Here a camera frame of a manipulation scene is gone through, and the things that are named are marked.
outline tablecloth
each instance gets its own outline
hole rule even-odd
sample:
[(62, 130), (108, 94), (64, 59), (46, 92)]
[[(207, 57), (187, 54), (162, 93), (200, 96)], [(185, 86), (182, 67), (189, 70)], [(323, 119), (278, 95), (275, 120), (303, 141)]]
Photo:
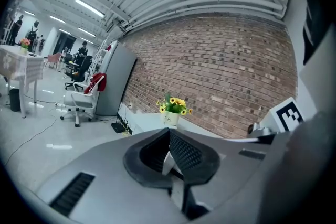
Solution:
[(20, 47), (0, 45), (0, 74), (11, 80), (23, 80), (26, 91), (29, 84), (43, 78), (44, 59), (20, 54)]

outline ceiling light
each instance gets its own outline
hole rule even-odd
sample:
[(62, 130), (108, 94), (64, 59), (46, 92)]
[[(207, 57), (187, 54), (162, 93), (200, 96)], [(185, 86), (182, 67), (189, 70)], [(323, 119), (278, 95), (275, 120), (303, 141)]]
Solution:
[(25, 13), (35, 16), (34, 13), (28, 12), (28, 11), (26, 11), (26, 10), (25, 10)]
[(63, 20), (60, 20), (60, 19), (58, 19), (58, 18), (56, 18), (56, 17), (54, 17), (54, 16), (51, 16), (51, 15), (49, 15), (49, 17), (50, 17), (51, 19), (57, 20), (57, 21), (59, 21), (59, 22), (61, 22), (61, 23), (64, 23), (64, 24), (65, 24), (65, 21), (63, 21)]
[(65, 34), (71, 35), (71, 33), (66, 32), (65, 30), (63, 30), (63, 29), (61, 29), (61, 28), (59, 28), (59, 30), (60, 30), (61, 32), (64, 32)]
[(99, 17), (104, 17), (105, 14), (101, 13), (99, 10), (95, 9), (94, 7), (90, 6), (89, 4), (86, 4), (85, 2), (83, 2), (82, 0), (75, 0), (78, 4), (82, 5), (83, 7), (91, 10), (92, 12), (96, 13)]
[(93, 44), (93, 42), (90, 42), (90, 41), (88, 41), (88, 40), (87, 40), (87, 39), (85, 39), (85, 38), (82, 38), (82, 37), (81, 37), (81, 39), (82, 39), (82, 40), (85, 40), (85, 41), (87, 41), (88, 43), (91, 43), (91, 44)]
[(85, 31), (84, 29), (82, 29), (82, 28), (80, 28), (80, 27), (78, 27), (78, 29), (81, 30), (81, 31), (83, 31), (84, 33), (86, 33), (86, 34), (92, 36), (92, 37), (96, 37), (94, 34), (91, 34), (90, 32), (87, 32), (87, 31)]

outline red cloth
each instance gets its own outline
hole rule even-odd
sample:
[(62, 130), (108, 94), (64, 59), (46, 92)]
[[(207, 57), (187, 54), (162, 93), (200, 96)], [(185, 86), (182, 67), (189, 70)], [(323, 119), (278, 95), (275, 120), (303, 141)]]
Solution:
[(105, 73), (96, 73), (93, 75), (93, 80), (91, 81), (90, 85), (85, 89), (84, 93), (90, 93), (97, 84), (97, 82), (100, 80), (100, 78), (104, 76), (102, 81), (98, 85), (98, 91), (102, 92), (105, 90), (106, 87), (106, 74)]

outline flower pot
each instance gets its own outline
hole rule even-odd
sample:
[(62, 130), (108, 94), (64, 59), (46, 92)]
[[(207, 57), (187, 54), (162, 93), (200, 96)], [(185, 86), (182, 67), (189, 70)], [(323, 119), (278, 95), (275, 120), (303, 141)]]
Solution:
[(21, 53), (22, 55), (27, 55), (27, 53), (28, 53), (28, 48), (23, 48), (23, 47), (21, 47), (20, 53)]
[(165, 111), (161, 113), (161, 121), (171, 126), (177, 126), (180, 114)]

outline white office chair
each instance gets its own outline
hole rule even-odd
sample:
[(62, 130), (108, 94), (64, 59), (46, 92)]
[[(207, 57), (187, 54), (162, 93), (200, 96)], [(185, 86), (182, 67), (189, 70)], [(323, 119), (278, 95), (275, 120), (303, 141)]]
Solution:
[[(74, 106), (76, 109), (72, 111), (71, 109), (68, 109), (68, 112), (64, 115), (61, 116), (61, 120), (64, 120), (64, 117), (68, 114), (75, 113), (76, 115), (76, 123), (75, 127), (79, 127), (79, 113), (83, 113), (87, 116), (89, 116), (89, 121), (93, 119), (93, 110), (97, 105), (97, 92), (98, 92), (98, 85), (99, 83), (103, 80), (104, 76), (102, 76), (99, 81), (94, 85), (93, 89), (91, 90), (90, 93), (85, 94), (82, 92), (78, 92), (76, 90), (77, 87), (75, 88), (75, 91), (67, 91), (65, 96), (64, 96), (64, 105), (66, 106)], [(79, 82), (74, 82), (74, 86), (82, 86), (82, 87), (87, 87), (87, 85), (79, 83)], [(85, 111), (85, 109), (92, 110), (92, 113), (88, 113)]]

